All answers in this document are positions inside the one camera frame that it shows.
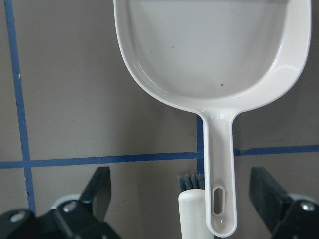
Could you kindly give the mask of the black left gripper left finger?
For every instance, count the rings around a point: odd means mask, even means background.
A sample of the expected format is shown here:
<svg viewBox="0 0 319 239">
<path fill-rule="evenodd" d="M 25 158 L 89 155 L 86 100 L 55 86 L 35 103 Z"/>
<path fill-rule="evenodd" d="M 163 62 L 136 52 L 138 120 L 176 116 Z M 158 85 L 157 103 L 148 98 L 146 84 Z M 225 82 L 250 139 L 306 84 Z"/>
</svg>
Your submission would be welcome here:
<svg viewBox="0 0 319 239">
<path fill-rule="evenodd" d="M 104 216 L 111 200 L 109 167 L 99 167 L 80 194 L 55 201 L 52 239 L 109 239 L 111 228 Z"/>
</svg>

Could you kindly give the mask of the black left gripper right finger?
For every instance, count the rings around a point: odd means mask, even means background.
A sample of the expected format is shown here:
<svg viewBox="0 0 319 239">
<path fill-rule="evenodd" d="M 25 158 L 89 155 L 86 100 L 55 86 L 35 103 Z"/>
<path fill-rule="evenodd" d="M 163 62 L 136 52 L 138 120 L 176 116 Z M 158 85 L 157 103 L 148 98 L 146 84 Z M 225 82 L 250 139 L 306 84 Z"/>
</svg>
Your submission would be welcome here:
<svg viewBox="0 0 319 239">
<path fill-rule="evenodd" d="M 319 203 L 287 193 L 263 167 L 250 171 L 249 198 L 272 239 L 319 237 Z"/>
</svg>

